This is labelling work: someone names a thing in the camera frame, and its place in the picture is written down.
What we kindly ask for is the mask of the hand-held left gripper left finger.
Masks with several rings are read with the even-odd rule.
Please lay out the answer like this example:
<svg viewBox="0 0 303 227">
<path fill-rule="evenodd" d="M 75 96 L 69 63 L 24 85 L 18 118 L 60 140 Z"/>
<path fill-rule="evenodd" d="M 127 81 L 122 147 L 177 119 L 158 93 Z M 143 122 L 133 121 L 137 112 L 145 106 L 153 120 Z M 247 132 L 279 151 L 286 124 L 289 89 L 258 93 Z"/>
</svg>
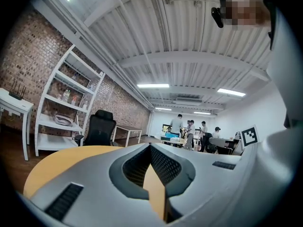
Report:
<svg viewBox="0 0 303 227">
<path fill-rule="evenodd" d="M 136 149 L 86 146 L 52 153 L 30 172 L 30 202 L 54 227 L 161 227 L 148 200 L 126 197 L 109 177 L 115 159 Z"/>
</svg>

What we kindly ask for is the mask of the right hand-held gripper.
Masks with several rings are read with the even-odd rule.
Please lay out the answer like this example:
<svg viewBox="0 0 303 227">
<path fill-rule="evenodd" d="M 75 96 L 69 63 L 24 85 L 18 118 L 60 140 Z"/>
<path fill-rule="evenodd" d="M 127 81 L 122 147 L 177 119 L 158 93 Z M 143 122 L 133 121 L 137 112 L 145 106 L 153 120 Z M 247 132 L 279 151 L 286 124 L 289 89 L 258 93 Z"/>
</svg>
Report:
<svg viewBox="0 0 303 227">
<path fill-rule="evenodd" d="M 244 150 L 252 144 L 259 142 L 259 136 L 256 125 L 253 125 L 247 129 L 238 131 L 234 138 L 235 147 L 233 154 L 241 156 Z"/>
</svg>

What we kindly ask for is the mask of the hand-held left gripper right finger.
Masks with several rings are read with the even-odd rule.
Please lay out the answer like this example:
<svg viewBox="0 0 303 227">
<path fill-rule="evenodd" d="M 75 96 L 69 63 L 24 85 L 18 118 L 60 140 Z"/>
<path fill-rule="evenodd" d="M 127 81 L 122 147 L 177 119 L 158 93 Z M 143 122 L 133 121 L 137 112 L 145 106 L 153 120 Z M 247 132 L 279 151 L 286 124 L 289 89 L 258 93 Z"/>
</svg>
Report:
<svg viewBox="0 0 303 227">
<path fill-rule="evenodd" d="M 254 227 L 262 220 L 256 183 L 260 144 L 241 156 L 151 145 L 165 180 L 169 227 Z"/>
</svg>

